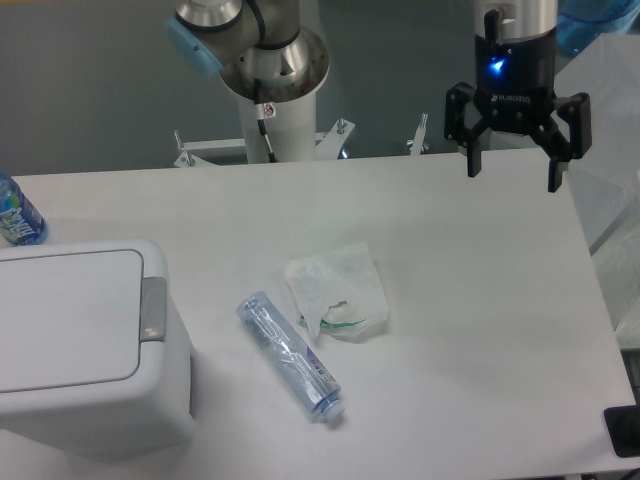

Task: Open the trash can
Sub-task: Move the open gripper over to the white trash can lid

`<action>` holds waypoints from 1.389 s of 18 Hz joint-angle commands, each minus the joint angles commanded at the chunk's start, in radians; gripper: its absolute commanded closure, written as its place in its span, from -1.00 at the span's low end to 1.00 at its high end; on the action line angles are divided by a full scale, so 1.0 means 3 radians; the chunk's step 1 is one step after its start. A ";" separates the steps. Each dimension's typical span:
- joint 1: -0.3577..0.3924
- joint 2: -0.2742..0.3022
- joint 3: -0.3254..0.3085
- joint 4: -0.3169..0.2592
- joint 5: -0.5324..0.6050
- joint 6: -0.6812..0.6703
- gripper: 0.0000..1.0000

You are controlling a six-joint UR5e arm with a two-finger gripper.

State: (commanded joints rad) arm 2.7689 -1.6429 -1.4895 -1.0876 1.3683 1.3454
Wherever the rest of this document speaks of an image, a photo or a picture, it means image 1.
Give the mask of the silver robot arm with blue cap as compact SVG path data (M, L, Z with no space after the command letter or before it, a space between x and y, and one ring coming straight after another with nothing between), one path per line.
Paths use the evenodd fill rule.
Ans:
M302 25L298 1L181 1L165 29L193 70L254 103L300 99L329 73L328 49Z

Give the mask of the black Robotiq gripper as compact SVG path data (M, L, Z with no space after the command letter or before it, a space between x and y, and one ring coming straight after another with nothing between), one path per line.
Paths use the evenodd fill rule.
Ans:
M467 175L482 169L480 137L496 132L531 135L549 158L547 190L555 193L572 160L592 146L591 97L553 95L556 30L505 39L496 24L475 36L476 88L460 82L447 91L444 137L465 150ZM480 118L466 123L472 104Z

